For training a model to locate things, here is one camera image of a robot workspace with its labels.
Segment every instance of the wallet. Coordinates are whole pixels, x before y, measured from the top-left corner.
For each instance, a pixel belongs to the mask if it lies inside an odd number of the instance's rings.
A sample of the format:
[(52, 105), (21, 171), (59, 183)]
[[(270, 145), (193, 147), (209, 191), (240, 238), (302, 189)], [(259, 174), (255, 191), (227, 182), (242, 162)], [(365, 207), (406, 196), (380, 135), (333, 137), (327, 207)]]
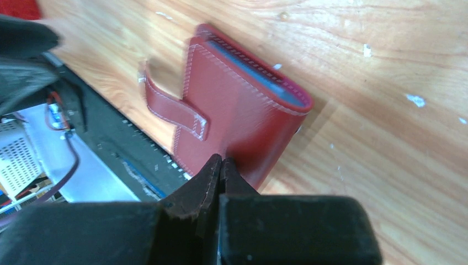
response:
[(140, 70), (148, 109), (177, 126), (173, 159), (191, 176), (214, 153), (258, 189), (313, 107), (311, 96), (210, 24), (190, 39), (183, 98)]

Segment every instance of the leather strap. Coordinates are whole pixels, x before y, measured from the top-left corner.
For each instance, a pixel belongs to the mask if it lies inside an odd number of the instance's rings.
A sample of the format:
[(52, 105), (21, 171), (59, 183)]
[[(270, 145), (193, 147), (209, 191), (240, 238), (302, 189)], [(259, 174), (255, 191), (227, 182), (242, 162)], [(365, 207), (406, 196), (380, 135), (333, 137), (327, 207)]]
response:
[(139, 82), (144, 82), (148, 109), (159, 118), (180, 126), (198, 140), (206, 140), (208, 121), (182, 100), (159, 89), (151, 80), (148, 67), (141, 71)]

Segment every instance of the white plastic basket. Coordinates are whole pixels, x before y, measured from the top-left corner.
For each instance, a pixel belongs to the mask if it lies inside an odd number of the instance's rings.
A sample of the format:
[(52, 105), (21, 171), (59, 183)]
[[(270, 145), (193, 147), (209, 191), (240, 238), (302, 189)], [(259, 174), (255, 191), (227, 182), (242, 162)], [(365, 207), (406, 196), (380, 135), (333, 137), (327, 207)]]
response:
[(16, 121), (0, 124), (0, 183), (14, 198), (42, 169), (25, 130)]

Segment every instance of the leather case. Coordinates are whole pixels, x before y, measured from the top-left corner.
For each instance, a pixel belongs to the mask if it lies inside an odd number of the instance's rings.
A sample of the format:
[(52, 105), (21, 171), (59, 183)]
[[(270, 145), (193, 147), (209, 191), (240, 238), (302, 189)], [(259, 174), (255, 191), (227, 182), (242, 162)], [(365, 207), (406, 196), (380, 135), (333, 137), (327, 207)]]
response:
[(139, 82), (149, 110), (177, 125), (173, 158), (187, 173), (219, 153), (256, 189), (313, 106), (304, 89), (209, 24), (190, 40), (182, 100), (159, 89), (147, 67)]

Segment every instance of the wooden table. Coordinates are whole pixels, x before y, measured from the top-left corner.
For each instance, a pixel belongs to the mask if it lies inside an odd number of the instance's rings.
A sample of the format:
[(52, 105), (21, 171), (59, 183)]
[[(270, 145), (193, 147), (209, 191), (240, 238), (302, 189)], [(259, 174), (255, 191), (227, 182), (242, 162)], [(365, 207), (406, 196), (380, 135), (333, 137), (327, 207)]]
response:
[(139, 61), (180, 94), (186, 40), (211, 22), (280, 63), (317, 103), (261, 191), (357, 198), (386, 264), (466, 264), (468, 2), (39, 2), (55, 53), (168, 150)]

